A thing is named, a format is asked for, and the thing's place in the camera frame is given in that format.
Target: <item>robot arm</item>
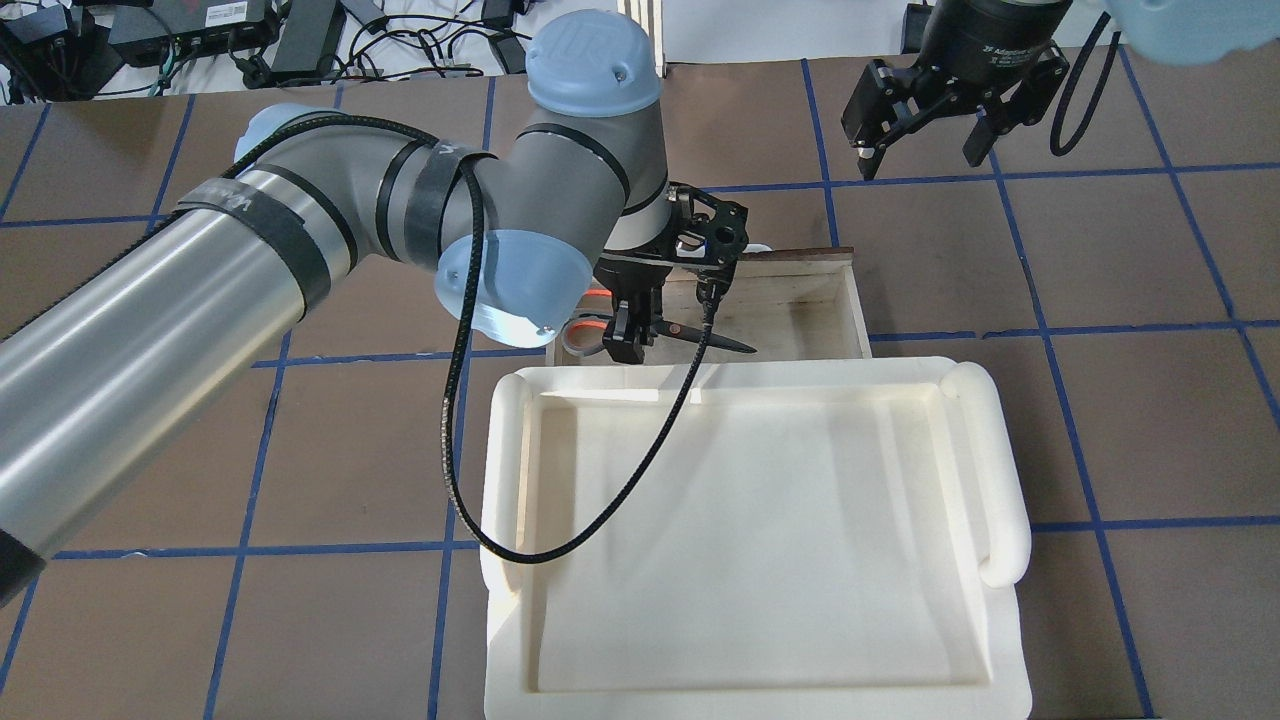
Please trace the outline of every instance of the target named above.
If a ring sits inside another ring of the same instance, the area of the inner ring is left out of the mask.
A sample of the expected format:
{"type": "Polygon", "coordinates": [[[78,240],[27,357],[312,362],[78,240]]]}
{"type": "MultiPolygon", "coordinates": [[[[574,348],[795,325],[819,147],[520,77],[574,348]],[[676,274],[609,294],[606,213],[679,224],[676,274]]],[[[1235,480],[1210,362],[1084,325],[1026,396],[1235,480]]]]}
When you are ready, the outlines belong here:
{"type": "MultiPolygon", "coordinates": [[[[436,273],[436,295],[460,315],[472,243],[463,173],[483,188],[488,228],[474,327],[494,340],[550,342],[607,247],[609,281],[692,264],[723,292],[746,211],[668,183],[660,86],[639,26],[573,13],[529,58],[539,109],[506,159],[387,120],[264,111],[232,170],[0,346],[0,598],[362,258],[436,273]],[[718,222],[685,208],[691,192],[718,222]],[[677,236],[712,242],[677,261],[677,236]]],[[[658,311],[632,305],[620,327],[635,334],[658,311]]]]}
{"type": "MultiPolygon", "coordinates": [[[[964,145],[965,160],[978,167],[996,140],[1018,126],[1039,123],[1068,79],[1070,64],[1053,32],[1073,0],[937,0],[911,6],[909,17],[928,14],[919,55],[909,68],[881,59],[863,70],[841,124],[858,151],[863,179],[876,177],[888,147],[938,118],[982,111],[964,145]]],[[[1213,61],[1234,49],[1251,49],[1280,35],[1280,5],[1274,0],[1105,0],[1098,26],[1080,54],[1088,58],[1102,29],[1115,19],[1134,49],[1166,64],[1213,61]]],[[[1060,142],[1065,106],[1059,105],[1052,150],[1071,150],[1088,126],[1106,82],[1119,31],[1085,119],[1068,142],[1060,142]]],[[[910,49],[904,47],[904,53],[910,49]]],[[[1071,73],[1073,87],[1079,68],[1071,73]]],[[[1064,92],[1064,104],[1069,92],[1064,92]]]]}

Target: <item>blue tape line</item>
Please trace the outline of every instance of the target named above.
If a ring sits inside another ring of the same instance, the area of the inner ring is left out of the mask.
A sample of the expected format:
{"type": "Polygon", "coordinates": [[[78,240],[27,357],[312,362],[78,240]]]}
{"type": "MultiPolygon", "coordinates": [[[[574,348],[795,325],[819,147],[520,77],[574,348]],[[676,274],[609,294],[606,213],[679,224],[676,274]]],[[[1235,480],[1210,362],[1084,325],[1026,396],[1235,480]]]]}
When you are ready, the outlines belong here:
{"type": "Polygon", "coordinates": [[[310,357],[289,357],[285,365],[349,365],[352,363],[406,363],[412,360],[448,360],[448,352],[387,352],[370,355],[312,355],[310,357]]]}
{"type": "Polygon", "coordinates": [[[1174,172],[1176,173],[1224,173],[1224,172],[1252,172],[1252,170],[1280,170],[1280,163],[1228,163],[1220,165],[1174,167],[1174,172]]]}
{"type": "MultiPolygon", "coordinates": [[[[173,169],[178,167],[178,154],[182,152],[182,141],[187,137],[187,127],[191,126],[191,113],[196,108],[196,96],[187,96],[187,109],[182,113],[182,124],[178,126],[178,137],[173,141],[173,150],[169,151],[169,164],[164,168],[164,176],[160,178],[160,190],[156,191],[155,205],[151,206],[151,215],[159,215],[160,209],[164,206],[164,196],[169,192],[169,181],[173,179],[173,169]]],[[[147,232],[155,227],[155,220],[147,223],[147,232]]]]}
{"type": "MultiPolygon", "coordinates": [[[[463,465],[462,448],[466,442],[467,425],[467,397],[471,386],[471,343],[467,343],[467,352],[462,359],[462,374],[458,380],[457,419],[453,436],[454,470],[461,477],[466,471],[463,465]]],[[[435,638],[431,644],[431,675],[428,685],[426,716],[428,720],[436,720],[440,707],[440,678],[444,667],[444,632],[449,610],[449,578],[453,574],[453,532],[457,525],[457,515],[452,503],[444,506],[444,542],[448,544],[440,555],[440,585],[435,598],[435,638]]]]}
{"type": "Polygon", "coordinates": [[[1240,518],[1167,518],[1153,520],[1107,520],[1107,530],[1166,530],[1178,528],[1257,528],[1280,525],[1280,515],[1247,515],[1240,518]]]}
{"type": "MultiPolygon", "coordinates": [[[[485,92],[485,108],[484,108],[484,136],[481,140],[481,147],[489,150],[489,145],[493,137],[493,106],[494,97],[498,88],[497,78],[489,78],[489,87],[485,92]]],[[[462,474],[462,447],[466,441],[466,416],[467,416],[467,391],[471,380],[471,342],[467,342],[466,355],[462,357],[462,374],[458,379],[458,405],[457,414],[454,419],[454,438],[453,447],[449,452],[454,457],[454,471],[460,475],[462,474]]],[[[453,529],[456,524],[456,516],[453,506],[447,503],[444,509],[444,541],[447,547],[440,555],[440,584],[436,589],[435,596],[435,635],[431,642],[431,669],[428,684],[428,698],[426,698],[426,716],[428,720],[436,720],[436,715],[440,707],[440,676],[443,675],[444,667],[444,629],[445,621],[448,619],[449,611],[449,577],[453,570],[453,529]]]]}
{"type": "Polygon", "coordinates": [[[1217,288],[1219,297],[1222,300],[1222,305],[1226,307],[1226,315],[1236,323],[1236,333],[1240,337],[1240,345],[1244,347],[1244,355],[1249,360],[1249,368],[1253,370],[1254,379],[1258,383],[1258,389],[1262,391],[1262,397],[1267,402],[1267,409],[1271,411],[1271,420],[1275,423],[1276,428],[1280,428],[1280,402],[1276,401],[1275,391],[1271,388],[1271,382],[1267,379],[1266,370],[1262,368],[1262,361],[1258,359],[1257,351],[1253,348],[1253,342],[1249,336],[1244,332],[1243,324],[1239,323],[1236,316],[1235,301],[1231,300],[1231,293],[1226,288],[1226,282],[1222,279],[1222,273],[1219,270],[1217,261],[1213,259],[1213,252],[1210,250],[1208,242],[1204,240],[1204,233],[1201,231],[1199,220],[1196,219],[1196,213],[1192,210],[1190,200],[1187,199],[1187,191],[1183,190],[1183,182],[1178,178],[1178,172],[1174,169],[1174,161],[1169,156],[1169,149],[1165,146],[1165,141],[1160,135],[1160,128],[1156,127],[1156,117],[1151,113],[1151,106],[1147,104],[1147,97],[1142,92],[1142,87],[1138,85],[1138,76],[1133,72],[1133,63],[1129,61],[1129,53],[1120,47],[1120,61],[1124,64],[1124,72],[1129,76],[1129,85],[1133,87],[1133,94],[1138,97],[1138,106],[1142,108],[1142,117],[1147,120],[1147,128],[1151,131],[1151,137],[1156,142],[1156,150],[1160,151],[1160,159],[1165,164],[1165,169],[1169,173],[1169,181],[1174,186],[1174,192],[1178,195],[1178,202],[1183,208],[1183,214],[1187,217],[1187,224],[1192,229],[1192,236],[1196,238],[1196,245],[1199,247],[1201,256],[1204,259],[1204,265],[1208,268],[1210,275],[1213,278],[1213,286],[1217,288]]]}
{"type": "Polygon", "coordinates": [[[1092,533],[1097,525],[1084,521],[1075,523],[1032,523],[1033,533],[1092,533]]]}
{"type": "Polygon", "coordinates": [[[1165,168],[1115,168],[1110,170],[1037,170],[1028,173],[1005,173],[1005,179],[1065,179],[1065,178],[1106,178],[1134,176],[1162,176],[1165,168]]]}
{"type": "Polygon", "coordinates": [[[1102,530],[1170,530],[1184,528],[1258,528],[1280,525],[1280,515],[1240,515],[1226,518],[1149,518],[1134,520],[1032,523],[1033,533],[1092,533],[1102,530]]]}
{"type": "Polygon", "coordinates": [[[991,340],[993,337],[1039,337],[1041,332],[1036,328],[1014,328],[1009,331],[992,331],[982,333],[982,340],[991,340]]]}
{"type": "MultiPolygon", "coordinates": [[[[266,451],[271,443],[271,430],[275,427],[275,411],[280,404],[280,388],[284,387],[285,359],[289,356],[289,342],[293,332],[280,338],[280,352],[276,357],[275,383],[271,386],[271,398],[266,404],[262,418],[262,436],[257,443],[257,459],[253,461],[253,479],[250,483],[248,501],[244,505],[244,523],[241,525],[239,550],[248,548],[250,533],[253,529],[253,514],[257,509],[257,493],[262,487],[262,470],[266,466],[266,451]]],[[[218,688],[223,680],[223,661],[227,659],[227,643],[232,635],[232,623],[236,620],[236,601],[239,598],[241,578],[244,574],[244,555],[237,555],[232,570],[232,584],[227,592],[227,609],[223,611],[223,625],[218,633],[218,650],[214,652],[214,669],[209,676],[209,693],[205,696],[205,720],[212,720],[214,706],[218,702],[218,688]]]]}
{"type": "Polygon", "coordinates": [[[1148,323],[1146,325],[1087,325],[1050,328],[1053,336],[1073,334],[1124,334],[1124,333],[1175,333],[1187,331],[1234,331],[1235,323],[1148,323]]]}
{"type": "Polygon", "coordinates": [[[9,670],[13,667],[13,659],[18,655],[18,643],[22,641],[22,630],[27,626],[27,615],[31,612],[31,601],[36,597],[36,585],[40,584],[37,575],[27,585],[27,593],[22,596],[22,607],[18,609],[18,619],[13,623],[13,634],[9,635],[9,647],[4,651],[4,662],[0,662],[0,694],[4,693],[5,683],[9,682],[9,670]]]}
{"type": "Polygon", "coordinates": [[[804,74],[804,92],[809,97],[809,119],[813,120],[813,140],[818,145],[818,169],[822,170],[822,195],[827,201],[827,232],[831,246],[840,247],[840,229],[836,227],[836,200],[831,192],[831,170],[827,167],[827,143],[822,140],[822,118],[818,115],[818,96],[813,92],[813,76],[809,74],[809,60],[800,59],[800,72],[804,74]]]}
{"type": "Polygon", "coordinates": [[[0,228],[47,228],[67,225],[108,225],[111,223],[154,223],[155,215],[118,215],[109,218],[67,218],[60,220],[12,220],[0,223],[0,228]]]}
{"type": "Polygon", "coordinates": [[[714,187],[704,187],[703,191],[710,192],[712,195],[719,195],[722,192],[774,192],[780,190],[822,190],[826,184],[822,182],[776,182],[764,184],[722,184],[714,187]]]}
{"type": "Polygon", "coordinates": [[[22,161],[18,163],[18,169],[13,173],[13,182],[9,183],[9,191],[4,195],[4,202],[0,202],[0,220],[3,220],[5,213],[9,211],[9,204],[13,202],[13,196],[18,193],[18,183],[22,182],[22,176],[27,172],[27,165],[31,164],[31,154],[36,150],[36,141],[40,140],[40,133],[45,129],[45,120],[49,119],[49,111],[52,106],[52,102],[45,104],[45,109],[40,111],[40,119],[36,120],[36,128],[31,131],[31,140],[27,141],[27,150],[23,151],[22,161]]]}
{"type": "Polygon", "coordinates": [[[869,181],[832,181],[831,187],[879,187],[887,184],[940,184],[951,182],[987,182],[996,179],[989,173],[975,176],[928,176],[919,178],[876,178],[869,181]]]}
{"type": "Polygon", "coordinates": [[[481,150],[489,150],[489,141],[493,135],[493,99],[498,91],[498,78],[489,78],[489,90],[485,94],[484,105],[484,136],[480,141],[481,150]]]}
{"type": "MultiPolygon", "coordinates": [[[[1053,378],[1053,389],[1057,392],[1057,401],[1062,411],[1062,420],[1066,425],[1066,434],[1071,442],[1071,454],[1075,457],[1075,468],[1080,475],[1080,488],[1084,492],[1084,503],[1089,509],[1089,519],[1094,525],[1102,521],[1102,514],[1098,510],[1098,501],[1093,493],[1093,480],[1089,477],[1089,469],[1084,461],[1084,450],[1080,445],[1080,436],[1075,427],[1075,416],[1071,413],[1071,402],[1066,396],[1066,383],[1062,380],[1062,369],[1057,361],[1057,352],[1053,350],[1053,340],[1048,332],[1048,323],[1044,320],[1044,307],[1041,305],[1039,292],[1036,288],[1036,277],[1032,274],[1032,265],[1027,258],[1027,247],[1023,243],[1021,231],[1018,227],[1018,219],[1014,217],[1014,206],[1009,199],[1009,188],[1005,186],[1005,178],[1000,169],[1000,158],[997,158],[996,151],[991,151],[991,168],[996,176],[996,190],[1000,192],[1000,204],[1005,210],[1005,220],[1009,223],[1009,233],[1014,241],[1014,249],[1018,252],[1018,259],[1023,265],[1023,275],[1027,278],[1027,288],[1032,297],[1032,309],[1036,313],[1036,324],[1041,333],[1041,340],[1044,343],[1044,355],[1048,359],[1050,374],[1053,378]]],[[[1107,543],[1106,532],[1101,527],[1094,528],[1093,533],[1098,543],[1098,553],[1102,557],[1102,570],[1107,578],[1107,587],[1111,591],[1111,602],[1115,607],[1116,621],[1120,625],[1120,637],[1124,641],[1125,655],[1129,659],[1129,670],[1133,674],[1134,687],[1138,692],[1138,700],[1142,703],[1142,710],[1147,717],[1152,717],[1155,712],[1151,705],[1151,693],[1147,691],[1147,678],[1142,670],[1142,661],[1138,657],[1138,646],[1133,638],[1133,629],[1129,625],[1129,612],[1125,609],[1124,594],[1120,592],[1120,579],[1116,575],[1115,562],[1111,559],[1111,547],[1107,543]]]]}
{"type": "Polygon", "coordinates": [[[1262,397],[1267,401],[1267,407],[1271,410],[1271,419],[1275,420],[1276,427],[1280,428],[1280,402],[1276,402],[1275,389],[1271,387],[1271,382],[1267,379],[1267,373],[1262,368],[1262,360],[1258,357],[1258,351],[1253,347],[1253,340],[1249,338],[1249,333],[1244,332],[1244,328],[1236,331],[1240,336],[1240,343],[1244,345],[1244,356],[1249,359],[1249,366],[1253,368],[1253,377],[1258,380],[1258,387],[1262,388],[1262,397]]]}
{"type": "Polygon", "coordinates": [[[977,340],[978,334],[969,331],[936,333],[872,333],[872,342],[911,342],[920,340],[977,340]]]}
{"type": "MultiPolygon", "coordinates": [[[[502,350],[477,350],[472,357],[540,357],[547,354],[544,347],[509,347],[502,350]]],[[[288,366],[297,365],[349,365],[353,363],[415,363],[422,360],[448,360],[449,352],[383,352],[369,355],[312,355],[310,357],[289,357],[284,361],[288,366]]],[[[275,368],[275,360],[259,360],[253,368],[275,368]]]]}
{"type": "MultiPolygon", "coordinates": [[[[383,552],[438,552],[451,548],[445,541],[404,541],[404,542],[357,542],[332,544],[265,544],[265,546],[221,546],[221,547],[160,547],[160,548],[118,548],[118,550],[64,550],[54,560],[120,560],[124,557],[146,557],[164,560],[173,557],[276,557],[300,555],[365,555],[383,552]]],[[[452,546],[452,550],[466,550],[452,546]]]]}

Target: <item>table surface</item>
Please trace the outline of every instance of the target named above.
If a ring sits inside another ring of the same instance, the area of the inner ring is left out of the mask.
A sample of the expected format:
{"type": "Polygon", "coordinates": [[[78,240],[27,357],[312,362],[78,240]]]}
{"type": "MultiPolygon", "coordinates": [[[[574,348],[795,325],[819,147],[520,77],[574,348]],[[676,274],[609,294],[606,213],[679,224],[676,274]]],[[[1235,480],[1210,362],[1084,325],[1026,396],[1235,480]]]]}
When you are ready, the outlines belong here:
{"type": "MultiPolygon", "coordinates": [[[[852,247],[876,355],[996,378],[1036,717],[1274,715],[1280,44],[1123,54],[1074,154],[1020,128],[969,168],[969,123],[940,122],[873,182],[838,126],[863,61],[673,67],[672,178],[749,206],[755,242],[852,247]]],[[[285,100],[498,154],[531,109],[518,77],[0,109],[0,333],[285,100]]],[[[433,430],[453,332],[428,275],[362,264],[0,611],[0,716],[480,717],[479,551],[433,430]]],[[[490,391],[541,363],[477,347],[472,502],[490,391]]]]}

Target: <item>white tray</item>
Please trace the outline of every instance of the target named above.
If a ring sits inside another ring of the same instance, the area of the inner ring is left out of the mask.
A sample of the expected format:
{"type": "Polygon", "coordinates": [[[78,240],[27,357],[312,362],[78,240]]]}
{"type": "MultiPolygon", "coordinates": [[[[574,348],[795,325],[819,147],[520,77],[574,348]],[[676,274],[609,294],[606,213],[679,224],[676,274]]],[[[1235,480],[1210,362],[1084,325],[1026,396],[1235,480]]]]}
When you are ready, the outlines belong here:
{"type": "MultiPolygon", "coordinates": [[[[684,373],[504,378],[485,530],[529,552],[589,523],[684,373]]],[[[709,365],[695,388],[585,546],[539,566],[481,553],[489,720],[1027,717],[1030,528],[982,368],[709,365]]]]}

